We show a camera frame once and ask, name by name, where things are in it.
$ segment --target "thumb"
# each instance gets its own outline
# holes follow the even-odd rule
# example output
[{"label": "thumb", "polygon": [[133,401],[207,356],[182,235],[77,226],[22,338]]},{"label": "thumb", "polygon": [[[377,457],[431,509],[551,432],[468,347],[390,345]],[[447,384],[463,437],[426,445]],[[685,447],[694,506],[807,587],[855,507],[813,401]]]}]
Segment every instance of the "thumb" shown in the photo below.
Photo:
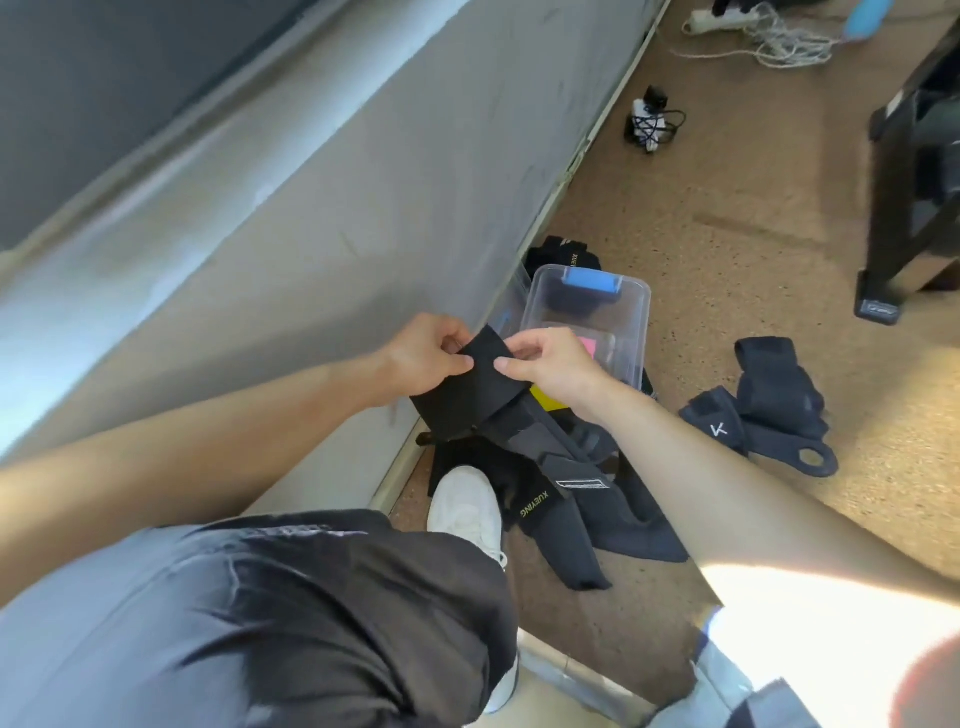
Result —
[{"label": "thumb", "polygon": [[473,369],[473,357],[464,356],[463,354],[451,354],[450,359],[450,374],[447,376],[457,376],[464,375]]},{"label": "thumb", "polygon": [[493,362],[493,367],[502,375],[517,381],[533,381],[534,374],[537,371],[536,361],[524,361],[523,359],[509,359],[506,356],[500,356]]}]

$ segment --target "hand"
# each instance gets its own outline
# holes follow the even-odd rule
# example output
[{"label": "hand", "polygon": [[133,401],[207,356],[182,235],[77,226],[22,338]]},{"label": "hand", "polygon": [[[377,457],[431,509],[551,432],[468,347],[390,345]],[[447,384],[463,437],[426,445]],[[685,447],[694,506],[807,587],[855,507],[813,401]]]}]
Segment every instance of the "hand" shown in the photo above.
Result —
[{"label": "hand", "polygon": [[394,398],[421,395],[448,376],[469,372],[473,359],[457,352],[472,338],[467,325],[453,316],[414,317],[376,354],[386,366]]},{"label": "hand", "polygon": [[532,381],[545,395],[569,405],[588,422],[597,422],[593,409],[600,392],[616,380],[593,361],[569,328],[534,328],[506,340],[516,359],[500,357],[496,370],[510,379]]}]

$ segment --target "white label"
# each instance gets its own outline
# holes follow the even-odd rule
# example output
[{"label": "white label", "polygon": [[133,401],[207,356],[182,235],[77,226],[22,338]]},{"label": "white label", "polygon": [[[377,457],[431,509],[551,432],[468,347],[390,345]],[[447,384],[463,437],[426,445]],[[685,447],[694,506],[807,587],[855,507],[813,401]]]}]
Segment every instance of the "white label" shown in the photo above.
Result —
[{"label": "white label", "polygon": [[607,483],[596,477],[591,478],[590,480],[558,480],[557,485],[559,485],[561,488],[589,491],[608,490],[610,488]]}]

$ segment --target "pink paper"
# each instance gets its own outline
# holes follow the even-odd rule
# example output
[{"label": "pink paper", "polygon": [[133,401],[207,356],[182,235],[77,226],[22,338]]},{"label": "pink paper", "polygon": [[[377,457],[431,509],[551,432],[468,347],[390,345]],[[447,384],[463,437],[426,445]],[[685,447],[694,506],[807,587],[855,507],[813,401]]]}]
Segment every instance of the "pink paper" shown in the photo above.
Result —
[{"label": "pink paper", "polygon": [[592,359],[594,355],[597,353],[596,340],[587,339],[586,336],[578,336],[577,338],[580,339],[580,343],[584,345],[584,349],[587,350],[587,353],[590,355],[590,358]]}]

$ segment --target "blue object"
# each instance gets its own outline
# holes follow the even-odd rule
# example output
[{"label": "blue object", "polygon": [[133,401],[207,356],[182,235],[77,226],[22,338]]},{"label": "blue object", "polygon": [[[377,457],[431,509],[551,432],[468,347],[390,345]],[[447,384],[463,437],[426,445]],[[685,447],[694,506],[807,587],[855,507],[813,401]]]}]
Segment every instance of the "blue object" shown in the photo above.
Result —
[{"label": "blue object", "polygon": [[564,283],[601,293],[620,292],[620,276],[589,268],[567,268],[564,273]]},{"label": "blue object", "polygon": [[843,29],[844,40],[866,40],[873,36],[883,24],[894,0],[860,0],[847,18]]}]

